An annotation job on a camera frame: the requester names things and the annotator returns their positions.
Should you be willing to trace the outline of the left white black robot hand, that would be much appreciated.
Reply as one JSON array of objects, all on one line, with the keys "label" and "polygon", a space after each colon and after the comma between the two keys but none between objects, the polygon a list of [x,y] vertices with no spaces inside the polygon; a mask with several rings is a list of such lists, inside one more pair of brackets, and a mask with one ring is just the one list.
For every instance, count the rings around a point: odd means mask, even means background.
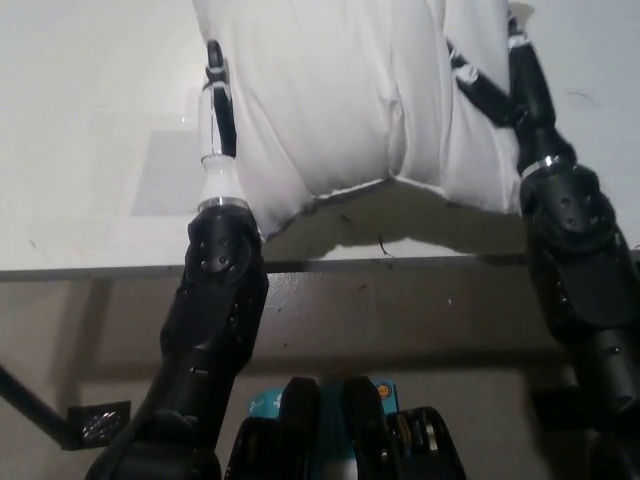
[{"label": "left white black robot hand", "polygon": [[214,205],[248,209],[237,174],[237,132],[229,73],[221,46],[209,40],[205,82],[199,97],[200,162],[205,172],[199,210]]}]

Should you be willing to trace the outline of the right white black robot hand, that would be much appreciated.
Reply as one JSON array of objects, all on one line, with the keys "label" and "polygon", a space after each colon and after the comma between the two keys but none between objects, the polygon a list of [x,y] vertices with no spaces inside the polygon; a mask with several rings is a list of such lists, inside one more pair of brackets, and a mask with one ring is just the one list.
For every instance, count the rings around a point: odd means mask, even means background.
[{"label": "right white black robot hand", "polygon": [[492,124],[514,131],[519,155],[517,170],[525,180],[566,174],[577,159],[556,129],[556,113],[536,50],[513,13],[508,14],[507,43],[510,91],[504,92],[448,43],[457,85]]}]

